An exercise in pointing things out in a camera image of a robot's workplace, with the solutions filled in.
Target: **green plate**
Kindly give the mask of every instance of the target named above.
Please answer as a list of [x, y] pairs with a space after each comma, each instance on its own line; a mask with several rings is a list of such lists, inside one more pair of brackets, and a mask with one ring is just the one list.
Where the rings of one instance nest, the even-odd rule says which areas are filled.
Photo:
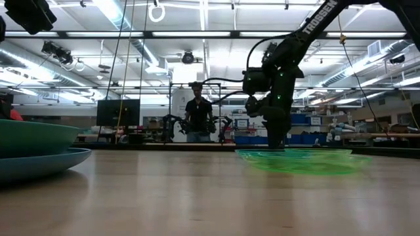
[[342, 150], [334, 152], [306, 150], [288, 152], [284, 150], [236, 150], [242, 159], [254, 167], [275, 172], [301, 174], [350, 174], [360, 171], [371, 163], [371, 158], [350, 155]]
[[54, 155], [66, 151], [80, 130], [63, 125], [0, 120], [0, 158]]

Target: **teal plate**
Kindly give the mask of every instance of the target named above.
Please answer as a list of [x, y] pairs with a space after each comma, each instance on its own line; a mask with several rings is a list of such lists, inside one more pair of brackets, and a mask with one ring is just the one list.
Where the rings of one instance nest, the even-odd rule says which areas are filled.
[[0, 183], [29, 180], [62, 172], [82, 163], [91, 153], [89, 149], [69, 148], [58, 155], [0, 159]]
[[53, 155], [66, 151], [80, 129], [25, 121], [0, 120], [0, 159]]

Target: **man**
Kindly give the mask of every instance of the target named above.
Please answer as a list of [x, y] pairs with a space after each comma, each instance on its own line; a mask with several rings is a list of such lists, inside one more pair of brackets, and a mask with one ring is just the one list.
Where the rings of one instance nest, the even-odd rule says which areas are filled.
[[185, 119], [190, 122], [191, 129], [186, 136], [187, 142], [210, 142], [210, 134], [207, 132], [207, 116], [212, 119], [211, 103], [201, 96], [203, 85], [198, 82], [192, 84], [195, 98], [186, 104]]

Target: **black monitor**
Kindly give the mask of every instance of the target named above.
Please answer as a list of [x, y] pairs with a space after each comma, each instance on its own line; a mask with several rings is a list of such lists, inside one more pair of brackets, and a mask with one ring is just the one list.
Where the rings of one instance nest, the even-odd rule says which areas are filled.
[[[96, 125], [117, 126], [121, 100], [100, 100], [98, 101], [98, 112], [96, 114]], [[121, 112], [120, 126], [138, 125], [140, 123], [140, 100], [123, 100], [123, 111]]]

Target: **ceiling duct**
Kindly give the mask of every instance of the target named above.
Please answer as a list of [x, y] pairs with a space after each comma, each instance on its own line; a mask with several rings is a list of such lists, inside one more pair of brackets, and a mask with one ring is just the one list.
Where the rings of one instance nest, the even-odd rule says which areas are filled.
[[413, 45], [412, 41], [408, 40], [399, 40], [393, 43], [384, 43], [383, 41], [377, 41], [374, 45], [379, 46], [378, 52], [369, 56], [369, 53], [365, 53], [362, 56], [358, 57], [352, 62], [353, 68], [348, 62], [345, 64], [339, 71], [334, 71], [326, 75], [325, 79], [320, 83], [323, 87], [328, 87], [342, 79], [346, 79], [356, 73], [367, 69], [368, 67], [374, 65], [374, 63], [380, 60], [388, 60], [396, 56], [398, 53], [401, 53], [408, 46]]
[[[131, 27], [131, 22], [124, 16], [123, 9], [121, 8], [121, 4], [118, 0], [93, 0], [93, 2], [117, 30], [135, 30], [134, 27]], [[137, 49], [140, 55], [142, 55], [150, 67], [160, 67], [161, 69], [165, 69], [167, 71], [167, 68], [162, 68], [162, 65], [165, 63], [160, 63], [158, 57], [150, 51], [141, 39], [130, 39], [129, 41], [132, 46]]]
[[[55, 81], [60, 81], [60, 83], [65, 86], [98, 86], [85, 78], [70, 71], [66, 71], [60, 66], [45, 61], [44, 58], [36, 56], [7, 41], [2, 42], [0, 45], [0, 58], [12, 62], [12, 65], [17, 65], [17, 68], [27, 69], [31, 76], [43, 81], [46, 79], [54, 79]], [[10, 63], [3, 64], [2, 62], [0, 62], [0, 65], [4, 67], [11, 66]], [[103, 96], [106, 95], [105, 90], [95, 90], [95, 92], [98, 92]], [[114, 92], [110, 92], [109, 96], [112, 99], [119, 99], [119, 95]]]

